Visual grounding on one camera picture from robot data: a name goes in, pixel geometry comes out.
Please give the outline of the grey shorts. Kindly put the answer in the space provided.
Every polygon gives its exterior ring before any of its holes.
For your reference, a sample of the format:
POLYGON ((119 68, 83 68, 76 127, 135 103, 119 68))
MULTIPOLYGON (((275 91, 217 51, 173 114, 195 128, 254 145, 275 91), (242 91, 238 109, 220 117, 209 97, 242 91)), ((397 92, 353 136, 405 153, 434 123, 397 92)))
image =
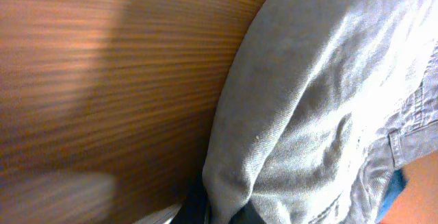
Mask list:
POLYGON ((211 220, 375 223, 436 150, 437 0, 266 0, 216 110, 211 220))

